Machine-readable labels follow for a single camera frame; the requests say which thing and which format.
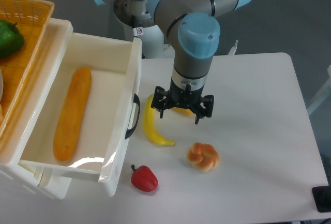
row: red bell pepper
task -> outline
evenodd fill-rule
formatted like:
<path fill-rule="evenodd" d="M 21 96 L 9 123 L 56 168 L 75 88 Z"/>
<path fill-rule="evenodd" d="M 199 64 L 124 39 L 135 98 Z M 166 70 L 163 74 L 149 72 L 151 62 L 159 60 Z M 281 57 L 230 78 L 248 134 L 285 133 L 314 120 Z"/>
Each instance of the red bell pepper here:
<path fill-rule="evenodd" d="M 144 192 L 151 192 L 156 189 L 158 181 L 149 167 L 140 166 L 135 169 L 134 165 L 131 165 L 131 168 L 133 170 L 131 182 L 134 187 Z"/>

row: gray floor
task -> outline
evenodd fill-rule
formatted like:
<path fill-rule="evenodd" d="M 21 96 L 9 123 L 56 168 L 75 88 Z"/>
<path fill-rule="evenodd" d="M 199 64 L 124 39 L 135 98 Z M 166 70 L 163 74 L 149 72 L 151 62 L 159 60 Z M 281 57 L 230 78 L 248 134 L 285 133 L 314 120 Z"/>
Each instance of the gray floor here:
<path fill-rule="evenodd" d="M 123 39 L 115 21 L 113 1 L 96 6 L 92 0 L 49 0 L 52 17 L 71 21 L 78 33 Z M 218 55 L 239 40 L 237 54 L 285 52 L 292 60 L 305 103 L 327 80 L 331 65 L 331 0 L 252 0 L 218 18 Z M 322 158 L 331 157 L 331 99 L 311 115 Z"/>

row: drawer handle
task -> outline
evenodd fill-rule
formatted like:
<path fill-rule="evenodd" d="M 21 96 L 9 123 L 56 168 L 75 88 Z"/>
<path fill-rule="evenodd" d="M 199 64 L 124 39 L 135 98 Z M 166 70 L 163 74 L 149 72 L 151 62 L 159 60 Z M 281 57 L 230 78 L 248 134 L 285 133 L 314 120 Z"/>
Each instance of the drawer handle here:
<path fill-rule="evenodd" d="M 137 94 L 134 94 L 133 97 L 133 103 L 138 105 L 138 115 L 137 115 L 137 120 L 136 123 L 134 124 L 134 126 L 131 129 L 126 130 L 125 133 L 125 139 L 130 138 L 131 135 L 133 134 L 133 132 L 135 131 L 137 124 L 138 124 L 138 120 L 139 120 L 139 114 L 140 114 L 140 101 L 139 101 L 139 97 Z"/>

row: orange basket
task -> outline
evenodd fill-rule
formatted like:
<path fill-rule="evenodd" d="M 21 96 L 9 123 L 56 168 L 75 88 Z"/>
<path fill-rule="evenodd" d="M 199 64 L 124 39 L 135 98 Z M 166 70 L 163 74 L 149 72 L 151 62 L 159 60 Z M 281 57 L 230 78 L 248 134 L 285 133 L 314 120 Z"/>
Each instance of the orange basket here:
<path fill-rule="evenodd" d="M 0 137 L 20 99 L 28 74 L 33 67 L 38 46 L 53 13 L 54 3 L 42 0 L 0 0 L 0 20 L 16 23 L 24 37 L 23 47 L 13 55 L 0 59 L 4 80 L 1 98 L 3 120 Z M 0 140 L 0 153 L 5 148 Z"/>

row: banana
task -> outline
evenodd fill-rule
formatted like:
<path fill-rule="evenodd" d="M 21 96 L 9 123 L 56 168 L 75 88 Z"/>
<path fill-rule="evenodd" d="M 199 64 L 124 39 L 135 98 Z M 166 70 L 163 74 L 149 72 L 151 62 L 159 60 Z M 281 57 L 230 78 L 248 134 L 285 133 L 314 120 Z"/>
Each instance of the banana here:
<path fill-rule="evenodd" d="M 184 115 L 192 115 L 193 112 L 189 109 L 181 109 L 181 108 L 177 108 L 177 107 L 173 107 L 172 108 L 174 111 L 180 113 L 180 114 L 184 114 Z"/>
<path fill-rule="evenodd" d="M 143 128 L 146 137 L 151 141 L 153 144 L 160 145 L 160 146 L 171 146 L 174 145 L 175 142 L 173 140 L 167 140 L 163 137 L 159 132 L 155 129 L 154 125 L 154 114 L 155 109 L 151 108 L 153 99 L 153 94 L 151 94 L 148 99 L 144 110 L 144 117 L 143 117 Z"/>

